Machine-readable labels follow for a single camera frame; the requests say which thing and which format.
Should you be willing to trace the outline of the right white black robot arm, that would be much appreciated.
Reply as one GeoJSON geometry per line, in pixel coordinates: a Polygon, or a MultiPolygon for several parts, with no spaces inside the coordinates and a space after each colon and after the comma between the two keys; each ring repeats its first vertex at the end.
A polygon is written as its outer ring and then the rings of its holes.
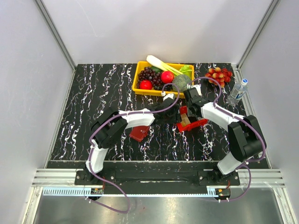
{"type": "Polygon", "coordinates": [[[185,90],[184,96],[190,116],[210,120],[228,133],[229,153],[218,162],[212,174],[216,184],[227,182],[230,173],[243,163],[253,161],[259,153],[260,159],[264,158],[266,143],[255,116],[241,116],[218,106],[203,98],[196,86],[185,90]]]}

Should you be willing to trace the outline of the stack of credit cards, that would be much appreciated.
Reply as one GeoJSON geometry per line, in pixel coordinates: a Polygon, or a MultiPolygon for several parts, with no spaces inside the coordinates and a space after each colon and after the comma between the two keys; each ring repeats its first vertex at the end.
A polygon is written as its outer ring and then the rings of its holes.
{"type": "Polygon", "coordinates": [[[180,114],[180,115],[181,115],[181,119],[182,119],[182,121],[181,121],[182,127],[185,127],[185,126],[189,125],[190,124],[190,120],[189,120],[187,114],[183,113],[183,114],[180,114]]]}

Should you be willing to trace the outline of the red plastic card bin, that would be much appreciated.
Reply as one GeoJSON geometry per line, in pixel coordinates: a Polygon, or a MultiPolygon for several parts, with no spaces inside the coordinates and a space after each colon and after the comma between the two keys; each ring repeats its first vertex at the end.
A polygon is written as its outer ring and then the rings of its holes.
{"type": "MultiPolygon", "coordinates": [[[[186,113],[187,114],[187,106],[180,107],[180,114],[186,113]]],[[[196,118],[196,117],[188,117],[190,120],[190,124],[182,127],[181,123],[177,123],[177,128],[180,132],[184,131],[191,131],[194,128],[197,128],[199,126],[204,126],[208,123],[207,119],[203,118],[196,118]]]]}

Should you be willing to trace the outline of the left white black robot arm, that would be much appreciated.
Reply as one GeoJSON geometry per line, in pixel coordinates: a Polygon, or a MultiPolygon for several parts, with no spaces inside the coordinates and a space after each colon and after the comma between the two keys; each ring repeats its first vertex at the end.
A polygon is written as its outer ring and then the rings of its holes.
{"type": "Polygon", "coordinates": [[[138,126],[154,126],[180,122],[178,97],[168,93],[164,95],[162,103],[137,111],[118,111],[107,108],[92,126],[91,151],[85,163],[87,172],[85,179],[90,184],[97,184],[101,180],[101,171],[108,149],[116,144],[123,132],[138,126]]]}

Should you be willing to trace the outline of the red card holder wallet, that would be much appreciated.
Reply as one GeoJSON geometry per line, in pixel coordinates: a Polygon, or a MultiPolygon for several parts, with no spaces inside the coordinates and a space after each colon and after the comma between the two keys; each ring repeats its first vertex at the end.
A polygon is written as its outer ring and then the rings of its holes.
{"type": "Polygon", "coordinates": [[[149,126],[134,127],[131,133],[129,134],[129,136],[130,138],[138,142],[141,142],[148,135],[149,128],[150,128],[149,126]]]}

